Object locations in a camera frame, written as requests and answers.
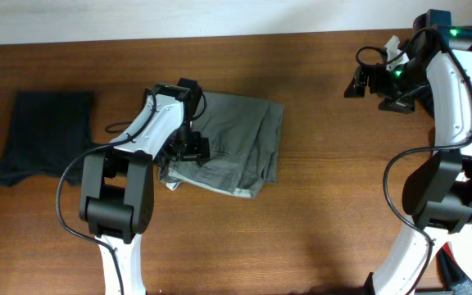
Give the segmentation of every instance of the wooden table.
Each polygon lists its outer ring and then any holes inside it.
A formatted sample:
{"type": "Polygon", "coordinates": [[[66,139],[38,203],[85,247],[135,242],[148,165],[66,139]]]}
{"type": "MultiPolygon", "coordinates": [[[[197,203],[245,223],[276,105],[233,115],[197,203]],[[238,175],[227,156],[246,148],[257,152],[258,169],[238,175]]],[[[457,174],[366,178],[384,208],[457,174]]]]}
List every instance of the wooden table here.
{"type": "MultiPolygon", "coordinates": [[[[345,99],[364,45],[410,30],[157,39],[0,46],[0,156],[17,90],[93,90],[94,140],[133,119],[143,89],[197,79],[211,92],[285,105],[278,183],[255,200],[156,182],[156,207],[142,242],[151,293],[303,293],[356,287],[388,255],[402,223],[382,193],[382,173],[400,151],[427,145],[433,119],[378,111],[380,98],[345,99]]],[[[366,55],[367,61],[376,61],[366,55]]],[[[405,158],[390,177],[400,207],[406,177],[429,155],[405,158]]],[[[0,187],[0,294],[104,293],[96,245],[58,224],[58,179],[0,187]]],[[[79,221],[79,187],[62,208],[79,221]]],[[[440,287],[435,262],[421,288],[440,287]]]]}

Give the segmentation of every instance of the gray cloth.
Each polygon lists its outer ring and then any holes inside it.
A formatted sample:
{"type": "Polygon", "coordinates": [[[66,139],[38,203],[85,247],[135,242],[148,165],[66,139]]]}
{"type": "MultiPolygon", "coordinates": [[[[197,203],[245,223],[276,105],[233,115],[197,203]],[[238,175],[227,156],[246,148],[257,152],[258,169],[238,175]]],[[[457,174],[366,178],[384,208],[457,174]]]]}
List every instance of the gray cloth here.
{"type": "Polygon", "coordinates": [[[170,161],[160,180],[170,189],[188,182],[218,193],[254,198],[263,184],[276,182],[284,106],[257,98],[205,93],[208,107],[193,131],[209,138],[211,159],[170,161]]]}

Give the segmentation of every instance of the robotic arm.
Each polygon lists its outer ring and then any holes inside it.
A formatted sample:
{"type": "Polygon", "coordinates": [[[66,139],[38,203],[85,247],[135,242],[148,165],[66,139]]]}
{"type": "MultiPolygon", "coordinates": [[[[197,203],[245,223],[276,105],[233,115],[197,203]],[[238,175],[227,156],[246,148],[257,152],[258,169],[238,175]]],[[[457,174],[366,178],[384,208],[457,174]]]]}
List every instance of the robotic arm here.
{"type": "Polygon", "coordinates": [[[106,295],[120,293],[117,271],[121,273],[125,294],[146,292],[140,244],[154,208],[153,159],[165,154],[177,161],[203,162],[210,157],[208,139],[191,130],[203,97],[197,82],[181,79],[177,86],[158,84],[153,91],[156,99],[148,99],[146,93],[141,113],[111,141],[130,139],[127,143],[84,159],[79,217],[88,223],[91,234],[115,249],[119,265],[117,270],[109,251],[100,245],[106,295]],[[148,120],[139,135],[131,138],[148,120]],[[106,184],[105,178],[117,175],[126,176],[125,188],[106,184]]]}
{"type": "Polygon", "coordinates": [[[344,96],[363,97],[369,87],[384,98],[380,110],[402,113],[413,112],[416,99],[433,104],[435,146],[450,148],[422,148],[436,153],[407,179],[402,204],[406,219],[434,245],[404,226],[387,260],[365,282],[366,294],[413,293],[429,263],[429,247],[432,257],[472,227],[472,30],[452,27],[451,14],[435,10],[416,18],[413,27],[415,37],[404,48],[397,48],[396,37],[385,49],[362,48],[377,49],[386,62],[366,65],[357,55],[360,66],[344,96]]]}

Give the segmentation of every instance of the folded cloth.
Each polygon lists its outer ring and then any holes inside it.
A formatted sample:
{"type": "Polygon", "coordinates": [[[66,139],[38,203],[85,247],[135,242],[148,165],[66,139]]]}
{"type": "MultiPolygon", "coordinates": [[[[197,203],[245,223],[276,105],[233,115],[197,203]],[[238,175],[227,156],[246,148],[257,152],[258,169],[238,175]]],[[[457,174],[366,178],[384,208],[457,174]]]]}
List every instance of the folded cloth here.
{"type": "Polygon", "coordinates": [[[193,131],[209,138],[211,159],[160,163],[160,181],[172,190],[195,184],[235,197],[254,198],[263,184],[276,182],[284,106],[257,98],[205,93],[208,108],[193,131]]]}
{"type": "MultiPolygon", "coordinates": [[[[37,174],[60,177],[72,160],[93,146],[92,99],[92,93],[18,93],[0,161],[0,184],[10,187],[37,174]]],[[[80,184],[82,170],[83,164],[76,164],[67,182],[80,184]]]]}

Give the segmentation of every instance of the white backdrop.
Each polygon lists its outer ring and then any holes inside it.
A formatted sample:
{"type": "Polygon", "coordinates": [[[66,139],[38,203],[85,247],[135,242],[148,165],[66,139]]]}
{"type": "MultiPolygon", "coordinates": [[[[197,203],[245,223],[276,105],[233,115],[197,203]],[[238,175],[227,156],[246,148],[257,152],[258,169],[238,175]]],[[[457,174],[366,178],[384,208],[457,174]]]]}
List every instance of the white backdrop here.
{"type": "Polygon", "coordinates": [[[0,0],[0,44],[399,29],[469,0],[0,0]]]}

